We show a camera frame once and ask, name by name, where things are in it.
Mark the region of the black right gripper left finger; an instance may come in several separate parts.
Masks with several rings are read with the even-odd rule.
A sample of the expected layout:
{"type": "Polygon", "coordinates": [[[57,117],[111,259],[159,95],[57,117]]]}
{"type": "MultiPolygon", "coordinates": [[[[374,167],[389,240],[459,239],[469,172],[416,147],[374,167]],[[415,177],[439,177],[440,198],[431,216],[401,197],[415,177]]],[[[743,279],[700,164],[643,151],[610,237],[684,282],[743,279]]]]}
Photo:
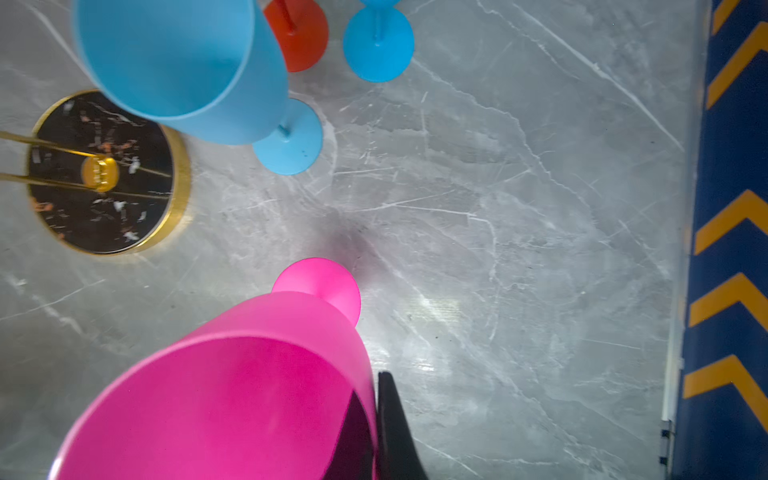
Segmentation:
{"type": "Polygon", "coordinates": [[[324,480],[372,480],[374,446],[365,409],[356,394],[347,412],[323,476],[324,480]]]}

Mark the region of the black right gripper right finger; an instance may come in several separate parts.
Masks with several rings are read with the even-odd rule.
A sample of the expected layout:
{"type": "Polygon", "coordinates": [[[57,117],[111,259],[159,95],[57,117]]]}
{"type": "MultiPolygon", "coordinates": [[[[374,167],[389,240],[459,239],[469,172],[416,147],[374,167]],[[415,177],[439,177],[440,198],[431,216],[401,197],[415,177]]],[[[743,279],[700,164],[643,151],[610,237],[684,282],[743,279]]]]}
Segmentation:
{"type": "Polygon", "coordinates": [[[400,400],[394,376],[378,374],[377,474],[379,479],[427,480],[400,400]]]}

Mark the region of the red wine glass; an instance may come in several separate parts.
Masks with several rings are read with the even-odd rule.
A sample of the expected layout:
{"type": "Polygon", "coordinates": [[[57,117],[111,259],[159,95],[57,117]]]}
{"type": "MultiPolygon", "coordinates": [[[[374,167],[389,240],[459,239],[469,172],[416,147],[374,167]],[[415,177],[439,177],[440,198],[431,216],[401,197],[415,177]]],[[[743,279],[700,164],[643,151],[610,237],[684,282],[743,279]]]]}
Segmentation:
{"type": "Polygon", "coordinates": [[[263,11],[280,45],[289,72],[313,67],[324,55],[329,26],[314,0],[274,0],[263,11]]]}

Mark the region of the teal blue wine glass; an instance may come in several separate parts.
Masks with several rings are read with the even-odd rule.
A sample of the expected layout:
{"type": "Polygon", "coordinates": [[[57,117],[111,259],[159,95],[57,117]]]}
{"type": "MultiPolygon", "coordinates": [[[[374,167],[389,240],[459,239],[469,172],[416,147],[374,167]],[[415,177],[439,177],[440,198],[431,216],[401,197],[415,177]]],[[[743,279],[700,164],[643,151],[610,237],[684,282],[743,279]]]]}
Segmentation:
{"type": "Polygon", "coordinates": [[[319,117],[289,95],[280,46],[249,0],[92,0],[72,4],[88,73],[124,110],[204,141],[252,146],[279,175],[323,147],[319,117]]]}

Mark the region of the light blue wine glass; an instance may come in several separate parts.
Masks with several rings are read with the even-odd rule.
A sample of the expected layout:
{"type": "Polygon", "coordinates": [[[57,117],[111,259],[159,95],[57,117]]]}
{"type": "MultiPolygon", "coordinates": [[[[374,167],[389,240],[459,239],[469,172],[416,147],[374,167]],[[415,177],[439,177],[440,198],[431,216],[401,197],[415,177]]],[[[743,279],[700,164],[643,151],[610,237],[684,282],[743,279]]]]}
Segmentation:
{"type": "Polygon", "coordinates": [[[349,21],[343,53],[350,69],[371,83],[389,82],[409,66],[415,48],[410,22],[398,0],[362,1],[364,8],[349,21]]]}

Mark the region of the magenta wine glass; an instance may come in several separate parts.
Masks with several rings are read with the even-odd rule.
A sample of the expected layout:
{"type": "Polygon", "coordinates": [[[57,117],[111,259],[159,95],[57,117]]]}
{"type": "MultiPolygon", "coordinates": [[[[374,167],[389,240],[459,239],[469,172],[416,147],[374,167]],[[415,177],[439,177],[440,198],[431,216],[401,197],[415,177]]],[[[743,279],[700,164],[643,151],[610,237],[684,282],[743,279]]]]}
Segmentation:
{"type": "Polygon", "coordinates": [[[308,258],[131,367],[67,434],[53,479],[323,479],[350,397],[378,450],[361,295],[308,258]]]}

